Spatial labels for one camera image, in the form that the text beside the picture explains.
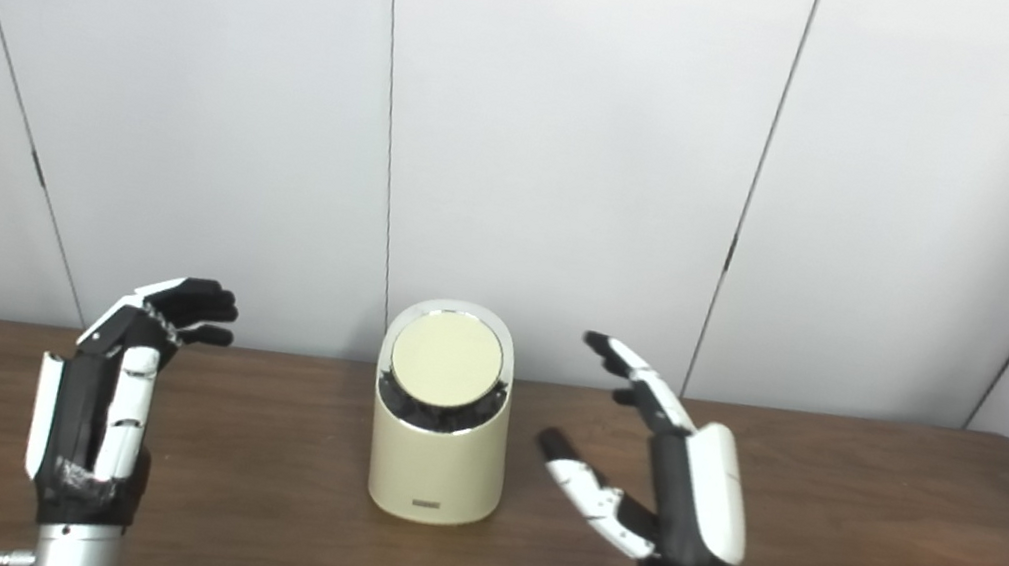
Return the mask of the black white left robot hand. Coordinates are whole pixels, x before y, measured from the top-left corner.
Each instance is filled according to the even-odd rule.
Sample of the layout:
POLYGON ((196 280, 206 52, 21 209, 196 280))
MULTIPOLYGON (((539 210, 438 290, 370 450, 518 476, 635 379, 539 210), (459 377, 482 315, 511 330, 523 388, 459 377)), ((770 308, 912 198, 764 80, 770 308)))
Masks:
POLYGON ((71 357, 43 355, 24 456, 37 524, 132 525, 155 383, 185 345, 232 345, 236 300, 214 281, 148 284, 86 328, 71 357))

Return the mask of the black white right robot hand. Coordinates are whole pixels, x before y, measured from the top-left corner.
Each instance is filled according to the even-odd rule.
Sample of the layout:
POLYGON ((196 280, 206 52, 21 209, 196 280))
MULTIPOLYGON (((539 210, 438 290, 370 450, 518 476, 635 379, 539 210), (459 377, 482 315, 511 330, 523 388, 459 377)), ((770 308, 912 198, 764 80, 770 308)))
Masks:
POLYGON ((696 425, 664 377, 606 334, 584 342, 603 367, 627 381, 611 394, 649 430, 655 507, 646 508, 590 466, 564 432, 539 433, 545 468, 592 529, 636 566, 739 566, 745 557, 745 506, 737 445, 718 422, 696 425))

